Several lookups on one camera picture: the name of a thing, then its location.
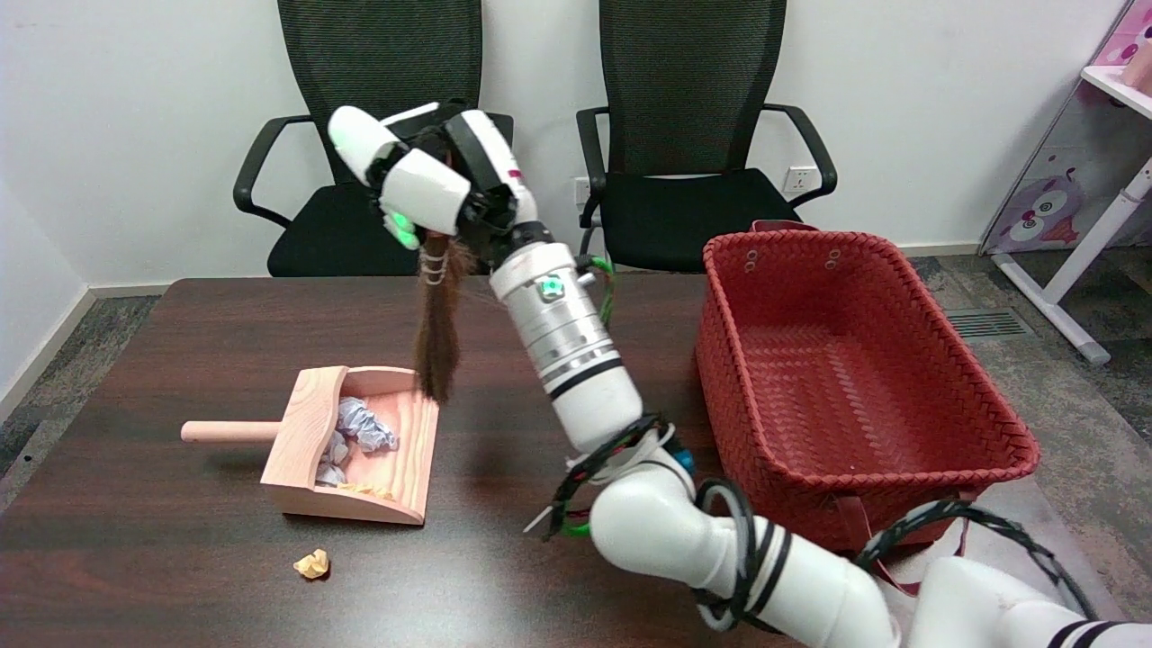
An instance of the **white shelf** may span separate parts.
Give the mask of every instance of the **white shelf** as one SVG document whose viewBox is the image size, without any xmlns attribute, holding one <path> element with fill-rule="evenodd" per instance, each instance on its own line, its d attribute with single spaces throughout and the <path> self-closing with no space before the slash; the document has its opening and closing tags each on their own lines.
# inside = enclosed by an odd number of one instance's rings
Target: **white shelf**
<svg viewBox="0 0 1152 648">
<path fill-rule="evenodd" d="M 1152 119 L 1152 97 L 1120 83 L 1120 73 L 1122 71 L 1124 71 L 1124 66 L 1089 66 L 1081 70 L 1081 76 L 1126 106 L 1147 119 Z"/>
</svg>

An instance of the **white wall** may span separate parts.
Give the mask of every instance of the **white wall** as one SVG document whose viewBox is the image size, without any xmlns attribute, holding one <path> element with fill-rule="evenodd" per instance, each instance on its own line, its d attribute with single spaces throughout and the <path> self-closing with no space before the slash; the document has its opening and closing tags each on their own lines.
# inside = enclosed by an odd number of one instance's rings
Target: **white wall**
<svg viewBox="0 0 1152 648">
<path fill-rule="evenodd" d="M 0 180 L 0 399 L 86 288 Z"/>
<path fill-rule="evenodd" d="M 1123 0 L 794 0 L 770 99 L 803 106 L 841 173 L 803 208 L 902 244 L 975 242 Z M 516 116 L 544 218 L 578 240 L 573 113 L 602 104 L 592 0 L 485 0 L 482 105 Z M 273 0 L 7 0 L 2 161 L 86 281 L 264 272 L 278 228 L 230 203 L 270 116 L 303 112 Z M 752 164 L 803 149 L 765 116 Z M 278 144 L 257 195 L 289 213 L 327 181 L 318 140 Z"/>
</svg>

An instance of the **wooden dustpan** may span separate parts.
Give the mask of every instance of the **wooden dustpan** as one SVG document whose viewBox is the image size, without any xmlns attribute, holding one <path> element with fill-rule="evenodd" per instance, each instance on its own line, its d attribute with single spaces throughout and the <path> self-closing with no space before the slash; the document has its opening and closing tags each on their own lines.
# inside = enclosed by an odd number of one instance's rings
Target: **wooden dustpan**
<svg viewBox="0 0 1152 648">
<path fill-rule="evenodd" d="M 440 408 L 395 367 L 305 369 L 279 422 L 189 421 L 188 443 L 271 443 L 260 483 L 283 513 L 423 525 Z M 400 439 L 395 451 L 364 454 L 355 439 L 342 464 L 344 488 L 316 484 L 316 468 L 336 425 L 341 397 L 363 399 Z"/>
</svg>

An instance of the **wood shaving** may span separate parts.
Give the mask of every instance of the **wood shaving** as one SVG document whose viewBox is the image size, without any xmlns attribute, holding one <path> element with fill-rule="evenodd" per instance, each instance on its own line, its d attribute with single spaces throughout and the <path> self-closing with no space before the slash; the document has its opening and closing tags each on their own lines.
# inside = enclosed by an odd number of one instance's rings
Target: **wood shaving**
<svg viewBox="0 0 1152 648">
<path fill-rule="evenodd" d="M 392 491 L 382 487 L 377 488 L 367 484 L 350 484 L 346 482 L 336 484 L 336 488 L 341 490 L 350 490 L 353 492 L 358 492 L 361 495 L 370 495 L 379 499 L 387 499 L 388 502 L 395 502 L 395 498 L 393 498 L 392 496 Z"/>
</svg>

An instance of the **cable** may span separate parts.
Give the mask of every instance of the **cable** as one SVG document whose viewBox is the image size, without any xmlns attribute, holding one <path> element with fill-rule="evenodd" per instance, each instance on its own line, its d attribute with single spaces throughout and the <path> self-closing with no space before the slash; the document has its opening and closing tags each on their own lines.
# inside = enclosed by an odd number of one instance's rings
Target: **cable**
<svg viewBox="0 0 1152 648">
<path fill-rule="evenodd" d="M 1084 595 L 1084 590 L 1073 580 L 1063 565 L 1056 560 L 1056 556 L 1046 547 L 1032 540 L 1032 536 L 1024 532 L 1024 527 L 958 499 L 941 499 L 912 508 L 903 518 L 896 520 L 894 525 L 876 534 L 864 545 L 864 550 L 856 557 L 855 563 L 864 571 L 871 572 L 877 560 L 887 555 L 908 534 L 932 522 L 950 518 L 965 518 L 1023 547 L 1028 551 L 1029 557 L 1032 558 L 1032 562 L 1036 563 L 1036 566 L 1044 572 L 1044 575 L 1048 577 L 1052 585 L 1066 598 L 1070 597 L 1079 606 L 1085 618 L 1089 620 L 1098 619 L 1096 610 Z"/>
<path fill-rule="evenodd" d="M 612 306 L 616 292 L 616 266 L 602 256 L 582 254 L 576 257 L 576 270 L 579 273 L 594 268 L 604 277 L 604 301 L 600 302 L 600 322 L 605 329 L 612 323 Z"/>
<path fill-rule="evenodd" d="M 531 523 L 524 527 L 523 533 L 532 530 L 536 525 L 548 518 L 548 529 L 544 534 L 544 542 L 547 542 L 552 536 L 561 532 L 568 535 L 583 535 L 578 527 L 576 527 L 575 533 L 569 533 L 573 529 L 573 525 L 568 523 L 569 518 L 578 518 L 582 514 L 586 514 L 586 511 L 576 511 L 571 512 L 576 513 L 576 515 L 570 515 L 568 511 L 568 505 L 576 496 L 579 487 L 586 483 L 600 483 L 607 475 L 619 475 L 621 469 L 626 467 L 630 468 L 647 459 L 657 447 L 660 447 L 672 438 L 674 431 L 675 428 L 664 416 L 646 414 L 591 453 L 569 461 L 568 475 L 560 483 L 560 487 L 556 488 L 556 492 L 552 496 L 552 503 Z M 635 447 L 636 452 L 628 458 L 628 461 L 624 461 L 621 466 L 611 468 L 605 475 L 600 475 L 609 459 L 630 447 Z"/>
<path fill-rule="evenodd" d="M 751 609 L 746 609 L 752 586 L 768 556 L 768 544 L 775 535 L 775 525 L 771 520 L 766 520 L 767 528 L 764 530 L 764 537 L 757 544 L 756 514 L 744 491 L 740 490 L 735 483 L 720 477 L 704 480 L 696 493 L 696 507 L 707 513 L 718 495 L 728 504 L 728 514 L 736 525 L 736 556 L 742 557 L 742 559 L 736 562 L 736 582 L 733 587 L 732 598 L 722 600 L 705 589 L 692 589 L 696 609 L 700 612 L 704 623 L 718 632 L 729 631 L 743 620 L 765 632 L 782 634 L 757 617 L 767 605 L 772 590 L 775 589 L 776 582 L 780 580 L 785 560 L 788 558 L 788 549 L 791 547 L 791 535 L 787 529 L 785 530 L 772 574 L 768 575 L 768 581 L 756 603 Z"/>
</svg>

